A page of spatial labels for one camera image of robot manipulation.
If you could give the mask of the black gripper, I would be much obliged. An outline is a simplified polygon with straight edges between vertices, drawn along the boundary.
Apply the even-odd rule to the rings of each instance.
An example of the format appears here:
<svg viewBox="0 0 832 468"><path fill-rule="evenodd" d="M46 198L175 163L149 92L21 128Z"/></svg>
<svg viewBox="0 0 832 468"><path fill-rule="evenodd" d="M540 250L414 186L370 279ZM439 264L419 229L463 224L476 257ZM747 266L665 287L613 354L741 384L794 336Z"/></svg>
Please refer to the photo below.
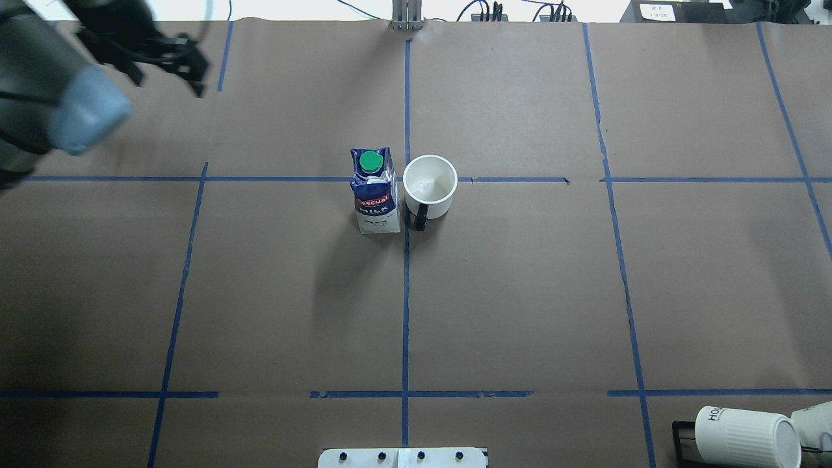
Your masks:
<svg viewBox="0 0 832 468"><path fill-rule="evenodd" d="M80 21L75 33L101 64L113 65L139 86L144 74L137 62L154 64L187 82L197 98L205 91L209 63L198 42L187 35L164 35L145 1L65 1Z"/></svg>

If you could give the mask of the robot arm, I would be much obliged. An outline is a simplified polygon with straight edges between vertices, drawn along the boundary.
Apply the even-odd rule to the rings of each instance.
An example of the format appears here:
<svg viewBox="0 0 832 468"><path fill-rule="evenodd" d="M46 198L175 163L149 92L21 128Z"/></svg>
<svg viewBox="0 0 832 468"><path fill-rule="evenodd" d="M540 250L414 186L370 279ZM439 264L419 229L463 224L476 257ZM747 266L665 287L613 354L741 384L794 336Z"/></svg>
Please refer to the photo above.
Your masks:
<svg viewBox="0 0 832 468"><path fill-rule="evenodd" d="M24 1L1 6L2 190L30 177L60 150L73 156L105 140L133 113L133 105L102 71L111 65L133 84L148 63L180 77L196 97L209 63L199 49L210 30L212 2L198 36L164 35L145 1L68 1L77 18L83 57Z"/></svg>

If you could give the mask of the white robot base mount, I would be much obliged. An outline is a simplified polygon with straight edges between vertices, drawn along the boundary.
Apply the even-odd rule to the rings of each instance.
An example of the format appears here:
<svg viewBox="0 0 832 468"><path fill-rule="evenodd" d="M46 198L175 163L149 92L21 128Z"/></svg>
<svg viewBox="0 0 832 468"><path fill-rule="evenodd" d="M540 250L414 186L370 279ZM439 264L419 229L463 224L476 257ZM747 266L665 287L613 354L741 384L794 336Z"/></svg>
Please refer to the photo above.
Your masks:
<svg viewBox="0 0 832 468"><path fill-rule="evenodd" d="M488 467L478 447L383 447L323 450L318 467Z"/></svg>

